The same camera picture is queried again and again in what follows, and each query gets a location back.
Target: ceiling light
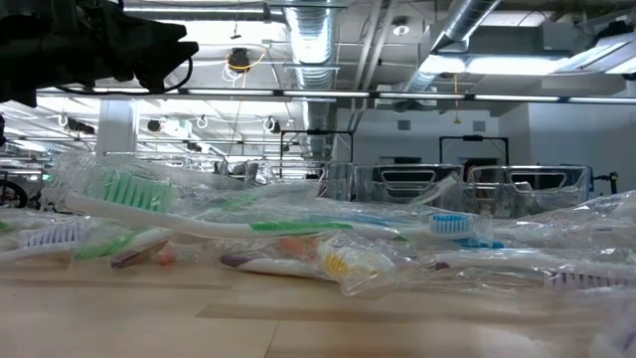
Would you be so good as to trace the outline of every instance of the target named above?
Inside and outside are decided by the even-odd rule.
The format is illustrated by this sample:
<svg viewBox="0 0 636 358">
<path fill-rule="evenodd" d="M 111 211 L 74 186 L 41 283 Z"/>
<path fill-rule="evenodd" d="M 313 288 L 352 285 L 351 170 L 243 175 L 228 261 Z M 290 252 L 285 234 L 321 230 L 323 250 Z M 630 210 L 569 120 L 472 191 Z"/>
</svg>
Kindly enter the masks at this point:
<svg viewBox="0 0 636 358">
<path fill-rule="evenodd" d="M 475 57 L 468 62 L 466 72 L 480 75 L 544 76 L 560 67 L 563 59 L 517 56 Z"/>
<path fill-rule="evenodd" d="M 392 25 L 394 26 L 394 35 L 396 36 L 404 36 L 408 34 L 408 31 L 410 30 L 408 28 L 408 18 L 406 16 L 398 16 L 394 18 Z"/>
<path fill-rule="evenodd" d="M 430 74 L 461 74 L 466 72 L 466 65 L 460 58 L 430 55 L 421 64 L 419 71 Z"/>
<path fill-rule="evenodd" d="M 572 97 L 570 103 L 590 103 L 590 104 L 636 104 L 636 98 L 621 97 Z"/>
<path fill-rule="evenodd" d="M 396 36 L 404 36 L 406 34 L 408 34 L 408 31 L 410 29 L 408 28 L 407 25 L 397 25 L 394 27 L 394 35 Z"/>
<path fill-rule="evenodd" d="M 369 93 L 366 91 L 344 91 L 344 90 L 285 90 L 283 95 L 291 96 L 327 96 L 327 97 L 355 97 L 367 98 Z"/>
<path fill-rule="evenodd" d="M 207 95 L 274 95 L 273 90 L 265 89 L 188 89 L 188 93 Z"/>
<path fill-rule="evenodd" d="M 452 99 L 462 100 L 464 94 L 444 94 L 444 93 L 407 93 L 407 92 L 381 92 L 380 98 L 390 99 Z"/>
<path fill-rule="evenodd" d="M 533 101 L 533 102 L 556 102 L 559 97 L 549 95 L 496 95 L 496 94 L 476 94 L 477 100 L 494 101 Z"/>
<path fill-rule="evenodd" d="M 28 169 L 3 169 L 3 172 L 8 174 L 20 174 L 20 175 L 38 175 L 42 174 L 42 170 L 28 170 Z"/>
<path fill-rule="evenodd" d="M 606 73 L 613 75 L 631 75 L 636 73 L 636 57 L 622 63 L 621 65 L 609 70 Z"/>
<path fill-rule="evenodd" d="M 621 42 L 613 45 L 599 45 L 594 48 L 591 48 L 585 52 L 582 52 L 570 59 L 567 59 L 564 63 L 560 64 L 557 73 L 559 72 L 569 72 L 569 71 L 581 71 L 586 67 L 592 65 L 598 60 L 612 54 L 616 50 L 622 48 L 627 43 Z"/>
</svg>

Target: wooden table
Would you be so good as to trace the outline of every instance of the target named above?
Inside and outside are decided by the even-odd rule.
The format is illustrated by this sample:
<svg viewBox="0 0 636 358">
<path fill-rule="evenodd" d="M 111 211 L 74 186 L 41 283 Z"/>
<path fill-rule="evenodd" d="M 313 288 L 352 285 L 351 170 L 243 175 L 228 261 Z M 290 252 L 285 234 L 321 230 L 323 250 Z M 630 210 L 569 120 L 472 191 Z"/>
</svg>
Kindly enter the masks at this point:
<svg viewBox="0 0 636 358">
<path fill-rule="evenodd" d="M 585 357 L 538 303 L 216 268 L 0 270 L 0 357 Z"/>
</svg>

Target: white wall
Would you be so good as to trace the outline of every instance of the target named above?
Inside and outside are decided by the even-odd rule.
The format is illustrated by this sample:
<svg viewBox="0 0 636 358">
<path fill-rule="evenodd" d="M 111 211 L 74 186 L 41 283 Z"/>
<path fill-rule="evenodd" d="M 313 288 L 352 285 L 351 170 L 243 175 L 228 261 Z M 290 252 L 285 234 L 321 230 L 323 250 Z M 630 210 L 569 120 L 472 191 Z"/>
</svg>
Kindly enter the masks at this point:
<svg viewBox="0 0 636 358">
<path fill-rule="evenodd" d="M 521 104 L 499 117 L 499 135 L 510 140 L 510 163 L 534 164 L 531 155 L 530 107 Z"/>
<path fill-rule="evenodd" d="M 542 164 L 583 164 L 594 175 L 618 172 L 618 190 L 636 189 L 636 107 L 531 104 L 532 159 Z M 596 181 L 596 194 L 609 184 Z"/>
<path fill-rule="evenodd" d="M 349 121 L 347 109 L 338 111 L 339 127 L 344 129 Z M 420 157 L 422 163 L 439 162 L 439 136 L 481 134 L 498 136 L 498 118 L 488 111 L 460 111 L 461 124 L 453 123 L 455 113 L 439 114 L 436 111 L 408 111 L 396 113 L 390 110 L 367 110 L 355 134 L 354 162 L 375 164 L 380 157 Z M 398 120 L 410 120 L 410 131 L 399 131 Z M 486 132 L 474 133 L 473 120 L 486 121 Z M 500 158 L 503 164 L 503 142 L 495 141 L 497 147 L 488 141 L 444 142 L 444 162 L 459 163 L 460 158 Z M 334 160 L 348 160 L 348 149 L 337 143 Z"/>
</svg>

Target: silver ventilation duct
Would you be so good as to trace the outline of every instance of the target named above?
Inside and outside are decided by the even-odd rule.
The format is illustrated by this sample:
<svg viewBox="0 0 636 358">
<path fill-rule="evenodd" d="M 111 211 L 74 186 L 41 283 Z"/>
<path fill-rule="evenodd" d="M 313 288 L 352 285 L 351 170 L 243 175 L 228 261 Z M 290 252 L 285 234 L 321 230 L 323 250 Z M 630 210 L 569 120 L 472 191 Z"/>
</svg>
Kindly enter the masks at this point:
<svg viewBox="0 0 636 358">
<path fill-rule="evenodd" d="M 290 45 L 294 62 L 299 65 L 324 65 L 331 62 L 335 41 L 335 10 L 302 7 L 269 9 L 267 6 L 227 7 L 167 7 L 130 6 L 129 16 L 149 20 L 172 21 L 258 21 L 286 23 L 290 29 Z M 297 69 L 298 86 L 304 90 L 330 90 L 334 72 L 326 69 Z M 303 121 L 307 129 L 334 129 L 335 117 L 330 115 L 332 105 L 325 101 L 303 102 Z M 333 136 L 308 138 L 308 156 L 327 159 L 331 150 L 325 142 Z"/>
<path fill-rule="evenodd" d="M 128 16 L 155 21 L 254 21 L 285 23 L 282 9 L 270 9 L 266 4 L 203 6 L 127 6 Z"/>
<path fill-rule="evenodd" d="M 432 41 L 428 42 L 425 51 L 430 54 L 434 50 L 460 43 L 458 52 L 468 48 L 468 39 L 479 25 L 495 10 L 501 0 L 455 0 L 450 5 L 448 16 L 443 20 L 443 27 Z M 400 89 L 408 92 L 423 92 L 433 82 L 438 73 L 426 70 L 426 59 L 410 80 Z"/>
<path fill-rule="evenodd" d="M 325 65 L 333 58 L 335 41 L 335 11 L 320 8 L 287 8 L 284 10 L 290 28 L 290 45 L 294 62 L 299 65 Z M 330 90 L 334 80 L 333 70 L 297 69 L 298 86 L 303 90 Z M 325 101 L 303 102 L 303 122 L 306 129 L 329 129 L 336 126 L 330 115 L 332 105 Z M 333 135 L 308 137 L 306 156 L 329 159 Z"/>
</svg>

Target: ceiling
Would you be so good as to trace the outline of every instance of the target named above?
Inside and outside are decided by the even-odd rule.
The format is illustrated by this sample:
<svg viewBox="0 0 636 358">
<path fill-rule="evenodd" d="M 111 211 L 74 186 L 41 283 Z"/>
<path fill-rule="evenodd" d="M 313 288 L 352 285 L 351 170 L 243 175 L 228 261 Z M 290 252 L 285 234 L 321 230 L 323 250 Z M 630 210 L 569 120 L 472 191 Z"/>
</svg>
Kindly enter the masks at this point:
<svg viewBox="0 0 636 358">
<path fill-rule="evenodd" d="M 127 6 L 147 5 L 151 1 L 126 1 Z M 358 60 L 361 57 L 362 43 L 372 8 L 376 2 L 370 0 L 349 1 L 348 7 L 339 10 L 335 63 L 339 67 L 334 90 L 351 90 L 356 75 Z M 180 0 L 162 0 L 159 5 L 183 5 Z M 214 1 L 197 1 L 196 6 L 214 5 Z M 407 81 L 421 62 L 418 56 L 418 45 L 427 24 L 441 20 L 446 15 L 450 1 L 424 0 L 399 1 L 395 7 L 395 17 L 406 16 L 409 32 L 397 36 L 389 32 L 382 48 L 378 66 L 373 73 L 371 88 L 378 85 L 395 85 Z M 582 21 L 633 6 L 632 0 L 595 0 L 595 1 L 549 1 L 549 0 L 504 0 L 497 10 L 483 23 L 488 26 L 521 26 L 537 27 L 545 21 Z M 194 58 L 194 72 L 188 88 L 263 88 L 293 89 L 296 86 L 294 71 L 286 65 L 292 63 L 289 36 L 283 24 L 256 22 L 180 22 L 186 25 L 188 37 L 185 40 L 200 44 L 200 52 Z M 261 59 L 243 78 L 228 79 L 224 76 L 226 56 L 232 48 L 247 48 L 252 62 Z M 187 65 L 177 69 L 166 79 L 167 85 L 174 85 L 187 72 Z M 624 89 L 624 81 L 620 76 L 560 76 L 558 78 L 541 78 L 531 76 L 493 76 L 459 74 L 450 78 L 437 78 L 432 84 L 441 92 L 482 92 L 482 93 L 517 93 L 547 94 L 577 92 L 581 94 L 614 94 Z M 137 83 L 118 83 L 101 81 L 98 87 L 135 88 Z M 218 144 L 216 153 L 228 154 L 230 147 L 238 155 L 275 155 L 278 152 L 277 134 L 263 128 L 263 122 L 273 118 L 287 129 L 304 129 L 302 105 L 299 101 L 239 101 L 239 100 L 201 100 L 201 99 L 169 99 L 136 98 L 135 105 L 139 115 L 139 150 L 185 152 L 185 144 L 178 142 L 165 144 L 144 144 L 144 139 L 174 138 L 169 133 L 153 133 L 147 129 L 149 120 L 180 119 L 193 123 L 193 138 L 218 139 L 227 141 L 259 141 L 269 142 L 267 145 L 229 145 Z M 93 126 L 99 131 L 100 99 L 68 95 L 42 95 L 38 98 L 39 106 L 29 108 L 21 104 L 9 102 L 0 104 L 0 111 L 7 119 L 9 135 L 26 135 L 34 137 L 85 137 L 65 125 L 66 118 L 74 118 Z M 345 101 L 340 106 L 348 107 Z M 437 109 L 444 111 L 454 108 L 454 102 L 440 102 Z M 500 103 L 461 103 L 460 109 L 487 109 L 499 115 L 510 109 L 509 104 Z M 289 155 L 300 155 L 304 138 L 294 140 L 300 146 L 292 146 Z M 94 150 L 94 142 L 34 142 L 37 145 L 14 143 L 5 151 L 37 152 L 43 145 L 49 152 L 67 150 Z"/>
</svg>

